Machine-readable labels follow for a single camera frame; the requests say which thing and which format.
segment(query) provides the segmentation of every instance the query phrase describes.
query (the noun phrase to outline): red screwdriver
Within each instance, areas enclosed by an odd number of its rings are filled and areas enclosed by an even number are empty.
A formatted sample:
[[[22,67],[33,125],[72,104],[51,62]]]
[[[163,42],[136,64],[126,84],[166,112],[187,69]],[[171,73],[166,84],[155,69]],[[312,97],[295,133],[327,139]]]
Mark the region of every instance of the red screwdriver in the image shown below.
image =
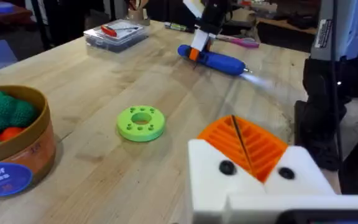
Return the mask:
[[[117,30],[138,29],[138,27],[128,27],[128,28],[112,29],[112,28],[110,28],[110,27],[108,27],[108,26],[105,26],[105,25],[101,26],[100,28],[101,28],[101,30],[102,30],[105,34],[107,34],[107,35],[109,35],[109,36],[111,36],[111,37],[117,37],[117,32],[116,32]]]

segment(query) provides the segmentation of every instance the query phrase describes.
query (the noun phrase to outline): blue label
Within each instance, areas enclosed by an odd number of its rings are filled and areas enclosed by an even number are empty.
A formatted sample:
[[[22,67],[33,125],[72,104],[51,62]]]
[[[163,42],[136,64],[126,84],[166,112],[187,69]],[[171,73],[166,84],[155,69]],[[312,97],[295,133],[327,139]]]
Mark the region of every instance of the blue label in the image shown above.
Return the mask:
[[[0,162],[0,196],[7,196],[24,190],[32,180],[29,168]]]

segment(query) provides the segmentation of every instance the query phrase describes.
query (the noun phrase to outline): orange toy vegetable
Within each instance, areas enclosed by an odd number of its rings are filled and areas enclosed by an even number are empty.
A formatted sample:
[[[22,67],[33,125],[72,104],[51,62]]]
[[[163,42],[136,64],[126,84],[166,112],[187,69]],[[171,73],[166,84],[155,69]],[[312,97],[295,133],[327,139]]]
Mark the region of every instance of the orange toy vegetable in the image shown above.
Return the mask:
[[[24,128],[16,128],[16,127],[7,128],[0,134],[0,141],[7,141],[13,138],[14,136],[20,134],[23,130]]]

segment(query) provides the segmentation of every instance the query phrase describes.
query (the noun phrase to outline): green toy broccoli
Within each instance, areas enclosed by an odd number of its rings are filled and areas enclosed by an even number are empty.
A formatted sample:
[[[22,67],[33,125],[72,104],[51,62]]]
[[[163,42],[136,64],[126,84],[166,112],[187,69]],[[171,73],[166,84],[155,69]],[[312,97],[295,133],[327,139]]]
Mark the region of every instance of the green toy broccoli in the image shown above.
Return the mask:
[[[9,127],[26,128],[36,118],[34,106],[0,91],[0,132]]]

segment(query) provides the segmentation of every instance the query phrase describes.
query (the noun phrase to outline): black screw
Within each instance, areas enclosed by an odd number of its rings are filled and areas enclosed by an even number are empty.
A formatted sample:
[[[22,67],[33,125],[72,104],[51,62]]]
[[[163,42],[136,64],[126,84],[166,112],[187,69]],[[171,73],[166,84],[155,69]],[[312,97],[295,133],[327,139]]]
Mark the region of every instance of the black screw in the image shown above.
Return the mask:
[[[295,173],[290,168],[287,168],[287,167],[279,168],[278,174],[280,174],[280,176],[282,176],[288,180],[295,179]]]
[[[222,161],[219,165],[219,170],[225,175],[234,175],[236,173],[236,167],[232,161]]]

